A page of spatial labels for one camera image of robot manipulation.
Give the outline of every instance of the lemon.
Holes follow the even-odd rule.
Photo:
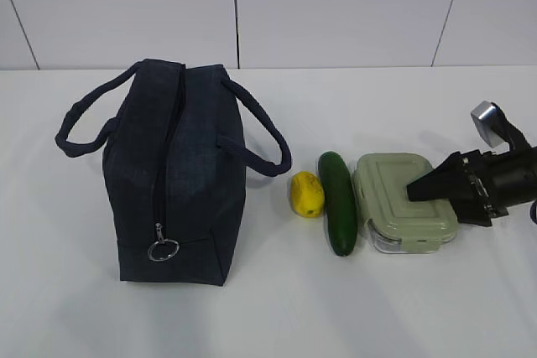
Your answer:
[[[311,172],[302,171],[291,181],[291,204],[296,214],[306,218],[318,217],[325,206],[321,182]]]

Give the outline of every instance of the white tabletop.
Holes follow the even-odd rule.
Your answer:
[[[470,111],[497,102],[537,144],[537,67],[234,70],[287,138],[291,173],[248,170],[225,287],[121,283],[101,153],[67,158],[65,112],[114,70],[0,72],[1,357],[531,357],[537,355],[537,226],[528,205],[462,226],[429,255],[369,242],[331,251],[323,219],[289,208],[292,173],[333,149],[419,153],[437,165],[486,150]],[[92,140],[127,87],[73,132]],[[243,113],[248,145],[278,148]]]

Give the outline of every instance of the lunch bag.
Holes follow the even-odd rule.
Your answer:
[[[67,141],[91,104],[133,75],[96,140]],[[279,164],[245,147],[237,99],[278,143]],[[74,104],[55,141],[72,158],[107,144],[102,170],[124,281],[222,285],[241,225],[246,167],[269,177],[291,168],[280,132],[222,65],[138,62]]]

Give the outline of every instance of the cucumber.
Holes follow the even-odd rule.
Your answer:
[[[325,191],[330,244],[338,256],[350,255],[358,233],[357,207],[351,175],[341,156],[333,151],[321,155],[318,169]]]

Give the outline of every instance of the food container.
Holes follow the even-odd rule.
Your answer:
[[[406,185],[432,170],[417,154],[374,153],[360,158],[353,175],[373,245],[385,253],[430,253],[451,241],[459,223],[449,200],[409,201]]]

